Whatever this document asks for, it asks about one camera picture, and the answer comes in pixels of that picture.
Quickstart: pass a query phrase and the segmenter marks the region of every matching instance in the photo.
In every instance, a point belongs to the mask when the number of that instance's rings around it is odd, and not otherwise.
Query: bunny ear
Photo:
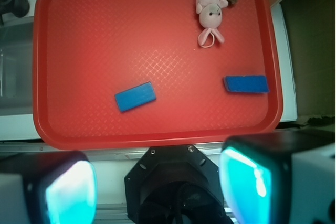
[[[216,38],[218,39],[218,41],[220,43],[224,43],[224,37],[223,35],[218,31],[218,29],[212,29],[212,34],[216,36]]]
[[[227,7],[228,5],[229,5],[228,0],[220,0],[220,1],[219,1],[219,6],[220,6],[220,8],[225,8],[225,7]]]

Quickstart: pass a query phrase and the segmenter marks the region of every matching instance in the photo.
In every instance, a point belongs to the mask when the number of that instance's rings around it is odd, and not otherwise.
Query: stuffed animal
[[[199,23],[205,28],[198,36],[198,44],[203,48],[211,47],[215,43],[215,37],[220,43],[224,43],[224,37],[218,31],[222,22],[222,8],[228,6],[227,0],[196,0],[196,13],[199,14]],[[212,43],[205,46],[208,36],[212,36]]]

